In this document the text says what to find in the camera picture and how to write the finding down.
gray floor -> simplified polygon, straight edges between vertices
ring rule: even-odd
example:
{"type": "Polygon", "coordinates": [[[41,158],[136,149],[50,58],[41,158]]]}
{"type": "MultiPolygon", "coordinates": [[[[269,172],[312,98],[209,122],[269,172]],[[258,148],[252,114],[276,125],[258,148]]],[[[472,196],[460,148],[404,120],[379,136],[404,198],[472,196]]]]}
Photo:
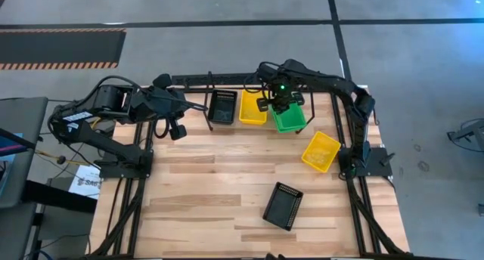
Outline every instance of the gray floor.
{"type": "MultiPolygon", "coordinates": [[[[484,17],[484,0],[336,2],[340,19],[484,17]]],[[[299,18],[330,18],[327,0],[6,0],[0,8],[0,23],[9,24],[299,18]]],[[[484,202],[484,156],[457,148],[445,133],[484,117],[484,25],[342,26],[342,31],[352,77],[370,86],[383,141],[396,152],[392,167],[411,251],[481,259],[484,218],[476,205],[484,202]]],[[[8,87],[0,88],[0,98],[81,98],[111,73],[147,84],[159,73],[250,72],[261,60],[289,57],[341,75],[332,26],[141,28],[128,29],[116,70],[1,71],[8,87]]],[[[70,155],[52,139],[41,148],[70,155]]],[[[88,147],[82,151],[90,159],[97,156],[88,147]]],[[[57,173],[36,159],[30,178],[45,181],[57,173]]],[[[61,244],[51,253],[69,255],[61,244]]]]}

wooden tabletop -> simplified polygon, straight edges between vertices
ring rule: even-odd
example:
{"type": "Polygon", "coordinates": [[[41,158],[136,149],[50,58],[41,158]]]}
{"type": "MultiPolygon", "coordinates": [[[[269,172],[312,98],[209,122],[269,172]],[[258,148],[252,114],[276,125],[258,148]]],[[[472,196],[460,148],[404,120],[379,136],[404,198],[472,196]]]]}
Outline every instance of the wooden tabletop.
{"type": "MultiPolygon", "coordinates": [[[[358,255],[346,184],[337,174],[337,161],[325,174],[301,161],[313,134],[321,131],[337,140],[330,95],[315,94],[316,118],[299,135],[279,134],[268,116],[263,126],[238,121],[214,125],[211,132],[201,112],[189,110],[179,122],[188,136],[178,141],[154,138],[154,164],[144,191],[136,244],[136,257],[263,257],[267,252],[286,257],[358,255]],[[304,193],[292,231],[262,219],[268,199],[279,181],[304,193]]],[[[186,94],[203,103],[203,94],[186,94]]],[[[311,116],[309,96],[302,108],[311,116]]],[[[340,104],[342,122],[346,124],[340,104]]],[[[343,127],[349,136],[347,127],[343,127]]],[[[158,125],[158,133],[164,125],[158,125]]],[[[131,144],[133,125],[118,125],[114,139],[131,144]]],[[[378,127],[371,118],[368,140],[381,145],[378,127]]],[[[118,180],[102,184],[91,243],[104,239],[118,180]]],[[[380,177],[367,178],[376,220],[389,237],[408,251],[396,195],[380,177]]],[[[119,215],[120,189],[111,227],[119,215]]],[[[361,217],[367,251],[371,251],[368,225],[361,217]]],[[[122,252],[126,251],[127,224],[122,252]]]]}

black and orange striped mat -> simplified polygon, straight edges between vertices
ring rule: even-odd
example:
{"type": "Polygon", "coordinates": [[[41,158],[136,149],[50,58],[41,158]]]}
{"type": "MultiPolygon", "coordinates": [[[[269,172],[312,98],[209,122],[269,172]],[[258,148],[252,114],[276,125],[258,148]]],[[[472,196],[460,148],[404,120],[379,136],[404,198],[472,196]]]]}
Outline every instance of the black and orange striped mat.
{"type": "Polygon", "coordinates": [[[0,70],[115,68],[126,29],[2,29],[0,70]]]}

yellow basket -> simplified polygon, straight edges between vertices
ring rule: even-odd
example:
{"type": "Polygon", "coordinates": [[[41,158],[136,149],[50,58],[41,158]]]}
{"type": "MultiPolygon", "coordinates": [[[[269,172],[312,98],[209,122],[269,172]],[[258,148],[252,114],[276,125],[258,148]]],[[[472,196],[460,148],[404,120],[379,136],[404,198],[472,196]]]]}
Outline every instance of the yellow basket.
{"type": "Polygon", "coordinates": [[[327,172],[341,144],[322,132],[316,132],[302,154],[302,161],[320,172],[327,172]]]}
{"type": "Polygon", "coordinates": [[[239,113],[239,120],[242,123],[263,125],[267,121],[267,112],[259,111],[259,108],[257,107],[257,98],[262,98],[262,91],[258,93],[249,93],[245,90],[242,91],[239,113]]]}

green basket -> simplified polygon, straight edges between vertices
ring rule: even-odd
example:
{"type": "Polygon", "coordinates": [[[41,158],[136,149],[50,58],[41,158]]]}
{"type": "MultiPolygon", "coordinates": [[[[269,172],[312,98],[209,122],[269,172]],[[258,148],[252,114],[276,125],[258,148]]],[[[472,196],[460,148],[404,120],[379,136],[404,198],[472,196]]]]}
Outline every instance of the green basket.
{"type": "Polygon", "coordinates": [[[294,132],[306,127],[306,118],[303,110],[297,104],[290,104],[289,109],[281,114],[276,114],[270,106],[275,125],[280,133],[294,132]]]}

